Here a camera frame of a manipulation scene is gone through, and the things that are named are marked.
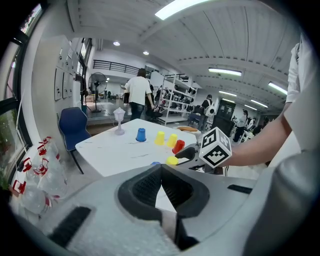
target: blue chair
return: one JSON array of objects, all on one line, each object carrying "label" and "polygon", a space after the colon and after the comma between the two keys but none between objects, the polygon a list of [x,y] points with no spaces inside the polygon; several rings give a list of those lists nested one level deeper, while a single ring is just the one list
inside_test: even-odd
[{"label": "blue chair", "polygon": [[63,109],[59,120],[59,128],[64,135],[66,150],[71,153],[76,166],[82,174],[84,174],[84,172],[75,158],[74,151],[76,150],[77,143],[91,137],[89,132],[86,130],[87,121],[87,116],[79,107]]}]

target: standing fan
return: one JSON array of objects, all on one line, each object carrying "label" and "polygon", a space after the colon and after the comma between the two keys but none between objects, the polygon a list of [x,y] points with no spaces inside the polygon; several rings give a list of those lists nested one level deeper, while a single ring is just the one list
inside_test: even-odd
[{"label": "standing fan", "polygon": [[101,109],[97,109],[97,101],[98,101],[98,97],[99,97],[99,86],[100,85],[105,85],[105,87],[107,87],[106,76],[100,72],[93,73],[89,78],[90,90],[93,91],[93,87],[95,86],[95,97],[94,97],[95,109],[91,111],[93,113],[101,112]]}]

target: white ceiling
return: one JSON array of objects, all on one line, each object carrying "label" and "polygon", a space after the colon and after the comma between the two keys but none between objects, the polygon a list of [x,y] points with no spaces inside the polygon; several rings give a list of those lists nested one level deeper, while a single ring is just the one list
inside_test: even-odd
[{"label": "white ceiling", "polygon": [[[67,0],[73,29],[80,37],[118,40],[137,51],[148,50],[209,92],[265,112],[254,99],[279,112],[286,96],[268,86],[288,87],[291,49],[298,26],[253,0],[212,0],[166,20],[155,13],[172,0]],[[210,73],[209,67],[242,71],[242,76]]]}]

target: black rubber pad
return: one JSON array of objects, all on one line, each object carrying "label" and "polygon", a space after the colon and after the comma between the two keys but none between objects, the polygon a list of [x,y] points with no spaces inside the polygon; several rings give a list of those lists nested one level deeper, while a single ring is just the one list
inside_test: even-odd
[{"label": "black rubber pad", "polygon": [[239,185],[234,185],[234,184],[228,186],[228,189],[234,190],[234,191],[238,191],[238,192],[241,192],[241,193],[245,193],[245,194],[248,194],[248,195],[252,191],[252,188],[250,188],[250,187],[239,186]]},{"label": "black rubber pad", "polygon": [[161,187],[161,165],[125,181],[118,190],[122,207],[132,216],[143,220],[158,220],[162,223],[162,213],[155,208],[157,194]]},{"label": "black rubber pad", "polygon": [[162,187],[181,218],[198,216],[206,206],[210,192],[200,181],[162,164]]},{"label": "black rubber pad", "polygon": [[48,237],[56,244],[65,248],[89,216],[90,212],[91,209],[87,207],[76,207]]}]

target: white table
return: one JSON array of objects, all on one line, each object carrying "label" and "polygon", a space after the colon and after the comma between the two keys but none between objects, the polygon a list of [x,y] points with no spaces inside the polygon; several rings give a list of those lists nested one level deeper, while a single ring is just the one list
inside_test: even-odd
[{"label": "white table", "polygon": [[[145,142],[136,141],[139,128],[145,128]],[[177,134],[177,139],[183,140],[185,146],[197,142],[196,136],[191,133],[141,119],[122,124],[124,135],[116,135],[116,129],[106,130],[75,145],[80,155],[103,177],[149,166],[152,162],[164,164],[168,157],[174,156],[172,148],[166,146],[171,134]],[[154,143],[159,131],[164,132],[163,146]]]}]

